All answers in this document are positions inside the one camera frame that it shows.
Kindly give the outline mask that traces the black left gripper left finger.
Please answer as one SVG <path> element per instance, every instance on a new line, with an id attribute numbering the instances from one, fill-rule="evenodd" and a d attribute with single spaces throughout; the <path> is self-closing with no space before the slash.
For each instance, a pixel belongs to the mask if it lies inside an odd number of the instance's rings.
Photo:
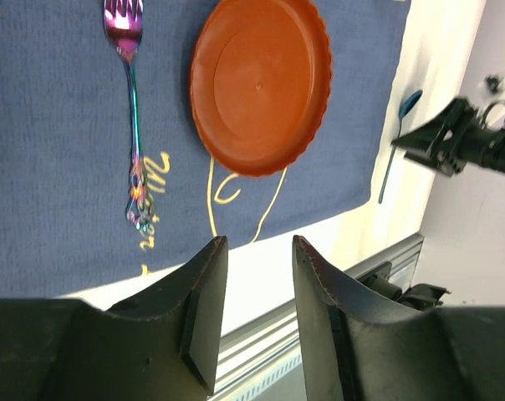
<path id="1" fill-rule="evenodd" d="M 228 243 L 102 311 L 0 299 L 0 400 L 204 400 L 215 389 Z"/>

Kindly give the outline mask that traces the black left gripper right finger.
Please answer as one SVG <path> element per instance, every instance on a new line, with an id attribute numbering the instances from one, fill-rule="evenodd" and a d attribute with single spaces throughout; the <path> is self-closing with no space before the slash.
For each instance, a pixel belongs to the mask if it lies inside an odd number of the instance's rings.
<path id="1" fill-rule="evenodd" d="M 505 400 L 505 307 L 349 316 L 362 400 Z"/>

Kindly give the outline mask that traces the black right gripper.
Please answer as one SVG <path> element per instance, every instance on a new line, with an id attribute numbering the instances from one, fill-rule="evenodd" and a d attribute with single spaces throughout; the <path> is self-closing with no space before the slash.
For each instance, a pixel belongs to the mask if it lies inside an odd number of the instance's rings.
<path id="1" fill-rule="evenodd" d="M 505 174 L 505 115 L 498 129 L 487 122 L 499 107 L 505 109 L 505 100 L 494 100 L 479 111 L 466 98 L 455 98 L 436 117 L 391 145 L 444 175 L 459 174 L 467 164 Z"/>

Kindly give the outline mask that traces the blue metal spoon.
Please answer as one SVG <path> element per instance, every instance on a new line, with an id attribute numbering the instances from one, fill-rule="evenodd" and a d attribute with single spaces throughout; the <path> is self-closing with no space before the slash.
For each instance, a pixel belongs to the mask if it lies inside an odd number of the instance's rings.
<path id="1" fill-rule="evenodd" d="M 402 130 L 402 125 L 403 125 L 403 120 L 404 118 L 414 109 L 418 101 L 420 100 L 421 96 L 423 95 L 423 90 L 418 89 L 417 91 L 413 92 L 410 96 L 408 96 L 401 104 L 400 107 L 398 108 L 398 130 L 397 133 L 395 134 L 394 139 L 398 139 L 401 134 Z M 390 145 L 390 157 L 388 160 L 388 165 L 385 170 L 385 175 L 382 181 L 382 185 L 380 188 L 380 193 L 379 193 L 379 198 L 378 198 L 378 204 L 381 205 L 384 200 L 385 196 L 385 190 L 387 186 L 387 182 L 389 179 L 390 175 L 390 169 L 395 157 L 395 152 L 396 152 L 396 147 L 394 145 Z"/>

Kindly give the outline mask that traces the orange plastic plate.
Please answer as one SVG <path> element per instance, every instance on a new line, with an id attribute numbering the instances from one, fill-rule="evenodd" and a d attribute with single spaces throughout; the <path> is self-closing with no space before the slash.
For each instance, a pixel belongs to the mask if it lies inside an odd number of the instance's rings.
<path id="1" fill-rule="evenodd" d="M 251 177 L 292 164 L 323 122 L 332 62 L 313 2 L 219 2 L 190 68 L 192 118 L 208 153 Z"/>

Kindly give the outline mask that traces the blue cloth placemat gold print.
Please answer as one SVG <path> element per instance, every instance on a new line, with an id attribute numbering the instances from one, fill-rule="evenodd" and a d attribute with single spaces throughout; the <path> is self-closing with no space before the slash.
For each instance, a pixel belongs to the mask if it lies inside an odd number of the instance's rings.
<path id="1" fill-rule="evenodd" d="M 156 221 L 126 220 L 130 111 L 100 1 L 0 1 L 0 297 L 56 297 L 189 260 L 366 203 L 410 10 L 319 1 L 333 54 L 322 125 L 285 173 L 231 179 L 189 105 L 189 66 L 213 1 L 149 1 L 136 58 Z"/>

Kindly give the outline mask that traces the iridescent purple fork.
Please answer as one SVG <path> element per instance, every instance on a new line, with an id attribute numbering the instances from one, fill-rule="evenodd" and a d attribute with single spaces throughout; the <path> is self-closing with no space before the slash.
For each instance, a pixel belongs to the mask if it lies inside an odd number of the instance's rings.
<path id="1" fill-rule="evenodd" d="M 115 47 L 124 68 L 128 85 L 130 109 L 130 169 L 129 200 L 126 219 L 137 231 L 146 233 L 151 228 L 154 201 L 147 183 L 140 135 L 139 100 L 135 76 L 135 56 L 143 36 L 142 1 L 103 1 L 105 35 Z"/>

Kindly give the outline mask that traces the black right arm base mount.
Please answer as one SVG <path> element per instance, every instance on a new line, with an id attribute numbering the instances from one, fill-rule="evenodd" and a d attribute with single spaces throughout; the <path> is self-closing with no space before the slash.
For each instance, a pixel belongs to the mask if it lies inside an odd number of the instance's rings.
<path id="1" fill-rule="evenodd" d="M 385 261 L 359 277 L 358 281 L 381 296 L 420 312 L 440 307 L 442 297 L 450 292 L 444 287 L 425 283 L 412 286 L 410 267 L 407 264 L 395 269 L 390 261 Z"/>

